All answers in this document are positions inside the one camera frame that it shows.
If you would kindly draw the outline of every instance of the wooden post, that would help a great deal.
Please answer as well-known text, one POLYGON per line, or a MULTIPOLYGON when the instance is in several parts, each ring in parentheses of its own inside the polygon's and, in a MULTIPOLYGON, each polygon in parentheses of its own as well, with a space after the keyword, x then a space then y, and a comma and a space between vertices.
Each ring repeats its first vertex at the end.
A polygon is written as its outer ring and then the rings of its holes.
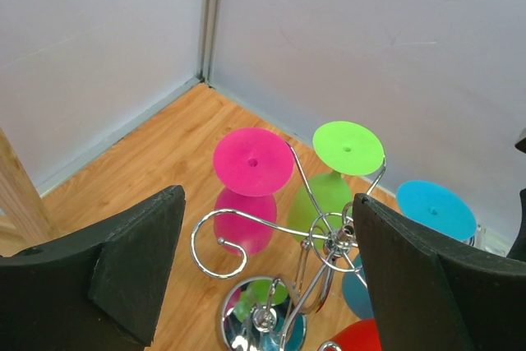
POLYGON ((30 245, 60 236, 39 193, 1 128, 0 208, 30 245))

